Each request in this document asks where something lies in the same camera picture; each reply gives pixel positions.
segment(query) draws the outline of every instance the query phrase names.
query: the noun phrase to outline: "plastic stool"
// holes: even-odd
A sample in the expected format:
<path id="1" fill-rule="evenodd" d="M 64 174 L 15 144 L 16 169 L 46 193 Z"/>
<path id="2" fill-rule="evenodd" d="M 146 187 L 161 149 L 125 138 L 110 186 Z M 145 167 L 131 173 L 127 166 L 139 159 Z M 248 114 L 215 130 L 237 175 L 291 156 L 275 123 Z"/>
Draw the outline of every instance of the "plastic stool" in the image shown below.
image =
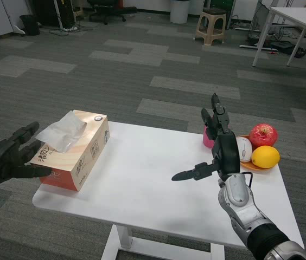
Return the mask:
<path id="1" fill-rule="evenodd" d="M 200 15 L 199 22 L 197 23 L 195 38 L 200 36 L 204 39 L 204 45 L 212 45 L 213 40 L 221 39 L 224 43 L 225 39 L 225 24 L 226 24 L 226 15 L 225 10 L 219 8 L 204 8 L 203 12 Z M 201 20 L 207 17 L 208 27 L 200 29 Z M 215 29 L 214 25 L 218 19 L 223 19 L 223 28 L 222 30 Z"/>

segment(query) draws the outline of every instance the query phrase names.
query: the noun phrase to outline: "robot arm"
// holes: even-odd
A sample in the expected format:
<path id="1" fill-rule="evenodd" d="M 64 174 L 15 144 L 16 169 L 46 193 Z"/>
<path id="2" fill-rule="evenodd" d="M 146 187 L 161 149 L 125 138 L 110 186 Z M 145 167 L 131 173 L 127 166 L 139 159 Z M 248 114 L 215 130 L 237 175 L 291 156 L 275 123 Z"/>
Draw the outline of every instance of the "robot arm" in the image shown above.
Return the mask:
<path id="1" fill-rule="evenodd" d="M 256 259 L 306 260 L 305 250 L 281 232 L 257 208 L 251 189 L 242 173 L 231 174 L 225 182 L 219 181 L 218 200 L 228 213 L 231 225 Z"/>
<path id="2" fill-rule="evenodd" d="M 236 137 L 228 128 L 229 117 L 218 96 L 212 96 L 213 117 L 202 109 L 206 133 L 215 140 L 213 163 L 203 162 L 190 171 L 180 172 L 172 180 L 200 180 L 217 171 L 220 177 L 218 200 L 228 213 L 231 225 L 257 260 L 306 260 L 306 251 L 275 226 L 256 206 L 250 186 L 240 173 L 240 156 Z"/>
<path id="3" fill-rule="evenodd" d="M 47 167 L 28 166 L 41 142 L 36 140 L 19 150 L 20 145 L 31 139 L 39 128 L 38 122 L 33 122 L 17 130 L 8 139 L 0 142 L 0 183 L 11 178 L 34 178 L 50 175 L 52 169 Z"/>

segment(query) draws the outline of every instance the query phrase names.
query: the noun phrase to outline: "black robotic finger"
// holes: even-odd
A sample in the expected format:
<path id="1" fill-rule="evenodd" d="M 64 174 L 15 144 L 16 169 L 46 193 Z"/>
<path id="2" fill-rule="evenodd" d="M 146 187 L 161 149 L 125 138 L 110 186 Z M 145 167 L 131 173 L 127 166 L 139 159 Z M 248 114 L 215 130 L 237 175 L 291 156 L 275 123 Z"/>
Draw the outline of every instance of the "black robotic finger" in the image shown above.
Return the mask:
<path id="1" fill-rule="evenodd" d="M 15 131 L 8 140 L 17 142 L 20 145 L 25 144 L 36 133 L 39 127 L 40 124 L 38 122 L 33 122 Z"/>
<path id="2" fill-rule="evenodd" d="M 10 170 L 11 178 L 35 178 L 49 176 L 52 169 L 39 166 L 18 166 Z"/>
<path id="3" fill-rule="evenodd" d="M 41 141 L 34 141 L 30 145 L 24 147 L 19 151 L 19 157 L 21 158 L 23 163 L 29 162 L 35 154 L 38 152 L 38 150 L 41 147 Z"/>

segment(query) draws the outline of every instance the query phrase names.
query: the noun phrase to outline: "white computer mouse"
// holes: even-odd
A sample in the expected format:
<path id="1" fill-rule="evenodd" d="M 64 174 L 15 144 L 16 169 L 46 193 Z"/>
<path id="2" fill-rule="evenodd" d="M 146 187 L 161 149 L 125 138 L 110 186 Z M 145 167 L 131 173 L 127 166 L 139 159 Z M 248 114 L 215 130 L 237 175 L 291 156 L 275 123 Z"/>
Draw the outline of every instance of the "white computer mouse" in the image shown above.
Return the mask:
<path id="1" fill-rule="evenodd" d="M 249 139 L 245 137 L 236 137 L 236 142 L 238 143 L 240 161 L 244 163 L 250 161 L 253 151 L 252 144 Z"/>

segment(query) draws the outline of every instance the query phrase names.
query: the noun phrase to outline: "black bag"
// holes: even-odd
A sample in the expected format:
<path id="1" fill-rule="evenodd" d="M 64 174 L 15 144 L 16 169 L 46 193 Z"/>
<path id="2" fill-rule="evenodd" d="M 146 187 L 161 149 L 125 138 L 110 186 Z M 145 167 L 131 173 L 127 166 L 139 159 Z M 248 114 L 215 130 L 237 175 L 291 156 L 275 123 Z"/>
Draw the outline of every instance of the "black bag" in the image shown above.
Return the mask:
<path id="1" fill-rule="evenodd" d="M 40 28 L 34 16 L 21 15 L 20 19 L 23 21 L 25 31 L 28 35 L 39 35 L 40 34 Z"/>

